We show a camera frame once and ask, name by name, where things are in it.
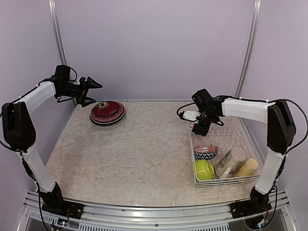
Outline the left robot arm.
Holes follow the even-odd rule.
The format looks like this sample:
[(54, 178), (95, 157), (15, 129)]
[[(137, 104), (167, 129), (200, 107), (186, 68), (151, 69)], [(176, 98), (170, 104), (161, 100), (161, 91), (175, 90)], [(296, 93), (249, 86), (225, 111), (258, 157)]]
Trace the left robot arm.
[(90, 89), (102, 88), (91, 77), (80, 77), (71, 80), (73, 68), (66, 65), (56, 67), (50, 78), (40, 81), (32, 90), (1, 109), (3, 136), (2, 146), (20, 155), (28, 176), (36, 183), (38, 194), (44, 202), (45, 210), (53, 210), (62, 214), (67, 210), (67, 202), (63, 199), (60, 186), (47, 172), (36, 147), (36, 130), (32, 113), (50, 98), (62, 103), (76, 100), (82, 107), (95, 103), (87, 97)]

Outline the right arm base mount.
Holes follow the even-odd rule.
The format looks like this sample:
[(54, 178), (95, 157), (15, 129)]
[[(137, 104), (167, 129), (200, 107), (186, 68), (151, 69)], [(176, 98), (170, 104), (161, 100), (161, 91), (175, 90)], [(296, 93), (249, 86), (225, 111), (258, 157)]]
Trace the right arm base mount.
[(270, 202), (261, 205), (252, 205), (250, 200), (236, 201), (230, 204), (232, 218), (242, 218), (254, 214), (266, 212), (272, 209)]

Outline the pink polka dot plate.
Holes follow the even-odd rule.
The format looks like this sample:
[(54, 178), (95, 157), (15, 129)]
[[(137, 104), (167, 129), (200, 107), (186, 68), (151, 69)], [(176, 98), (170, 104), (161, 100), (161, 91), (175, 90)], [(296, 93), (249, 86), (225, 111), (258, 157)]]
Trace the pink polka dot plate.
[(90, 118), (99, 124), (111, 124), (121, 120), (125, 114), (126, 109), (123, 104), (114, 101), (103, 101), (92, 108)]

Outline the white printed mug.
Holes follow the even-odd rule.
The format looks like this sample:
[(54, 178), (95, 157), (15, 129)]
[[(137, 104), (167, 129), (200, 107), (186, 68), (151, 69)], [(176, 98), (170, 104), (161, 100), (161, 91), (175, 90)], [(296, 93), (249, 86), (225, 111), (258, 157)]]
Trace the white printed mug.
[(215, 171), (217, 177), (219, 179), (225, 179), (229, 175), (234, 174), (245, 160), (245, 150), (238, 146), (232, 147), (216, 165)]

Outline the red teal patterned plate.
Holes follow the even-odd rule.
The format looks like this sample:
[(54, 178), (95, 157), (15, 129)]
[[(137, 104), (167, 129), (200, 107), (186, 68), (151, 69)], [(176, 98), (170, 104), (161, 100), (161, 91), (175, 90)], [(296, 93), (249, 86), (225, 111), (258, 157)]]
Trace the red teal patterned plate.
[(98, 125), (104, 125), (104, 126), (109, 126), (116, 124), (120, 122), (126, 114), (126, 111), (122, 111), (119, 109), (116, 113), (113, 115), (104, 117), (104, 116), (98, 116), (94, 112), (91, 112), (90, 114), (90, 120), (91, 122), (98, 124)]

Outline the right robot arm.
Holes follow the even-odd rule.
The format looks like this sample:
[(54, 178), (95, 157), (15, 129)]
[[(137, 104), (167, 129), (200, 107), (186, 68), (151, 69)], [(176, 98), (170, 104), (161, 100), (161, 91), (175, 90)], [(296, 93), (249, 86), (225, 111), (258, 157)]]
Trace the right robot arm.
[(183, 117), (194, 124), (192, 131), (197, 135), (206, 136), (213, 124), (223, 126), (223, 117), (255, 121), (266, 127), (266, 157), (261, 174), (250, 192), (250, 198), (236, 203), (252, 214), (266, 208), (269, 193), (277, 184), (289, 151), (294, 148), (296, 125), (288, 101), (253, 100), (227, 95), (213, 97), (206, 89), (197, 91), (192, 100), (196, 110), (183, 112)]

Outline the blue white zigzag bowl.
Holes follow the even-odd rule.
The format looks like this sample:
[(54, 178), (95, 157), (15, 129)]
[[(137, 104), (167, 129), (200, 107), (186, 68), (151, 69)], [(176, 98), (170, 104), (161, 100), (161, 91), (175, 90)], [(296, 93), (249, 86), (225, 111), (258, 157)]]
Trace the blue white zigzag bowl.
[(211, 160), (218, 153), (218, 147), (215, 145), (200, 145), (193, 148), (194, 156), (197, 159)]

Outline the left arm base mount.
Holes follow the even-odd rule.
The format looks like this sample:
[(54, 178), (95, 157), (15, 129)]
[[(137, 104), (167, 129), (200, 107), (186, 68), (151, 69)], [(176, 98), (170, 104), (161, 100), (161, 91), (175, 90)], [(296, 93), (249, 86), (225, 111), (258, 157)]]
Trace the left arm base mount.
[(62, 203), (43, 204), (42, 210), (67, 218), (81, 219), (84, 205), (64, 200)]

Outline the lime green bowl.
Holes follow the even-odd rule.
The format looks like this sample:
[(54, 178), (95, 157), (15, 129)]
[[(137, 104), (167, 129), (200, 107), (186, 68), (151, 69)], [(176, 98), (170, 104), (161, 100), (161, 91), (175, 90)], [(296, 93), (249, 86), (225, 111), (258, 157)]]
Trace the lime green bowl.
[(197, 180), (212, 180), (214, 178), (214, 167), (207, 160), (196, 160), (193, 164), (193, 171)]

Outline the black rimmed striped plate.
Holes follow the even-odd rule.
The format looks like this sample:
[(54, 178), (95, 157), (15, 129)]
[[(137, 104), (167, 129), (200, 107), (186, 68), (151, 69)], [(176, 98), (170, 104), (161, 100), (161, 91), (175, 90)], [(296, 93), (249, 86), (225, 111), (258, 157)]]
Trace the black rimmed striped plate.
[(117, 104), (116, 107), (94, 107), (90, 113), (90, 120), (96, 125), (110, 126), (118, 123), (126, 114), (125, 107)]

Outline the dark red floral plate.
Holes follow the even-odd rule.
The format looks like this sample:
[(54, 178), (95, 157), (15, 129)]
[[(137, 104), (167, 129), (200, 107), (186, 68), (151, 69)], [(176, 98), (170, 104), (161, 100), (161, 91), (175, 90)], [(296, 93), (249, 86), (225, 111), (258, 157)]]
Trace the dark red floral plate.
[(99, 117), (108, 117), (115, 114), (119, 108), (120, 106), (117, 102), (103, 101), (93, 107), (92, 113)]

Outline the yellow cup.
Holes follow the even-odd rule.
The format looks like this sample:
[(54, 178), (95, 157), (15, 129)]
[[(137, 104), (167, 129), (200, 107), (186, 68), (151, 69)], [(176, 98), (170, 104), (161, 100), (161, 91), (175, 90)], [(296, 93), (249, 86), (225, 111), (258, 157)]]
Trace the yellow cup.
[(235, 173), (235, 176), (236, 177), (252, 176), (256, 173), (257, 167), (258, 167), (258, 162), (253, 158), (249, 158), (245, 161), (244, 164), (241, 165), (241, 167)]

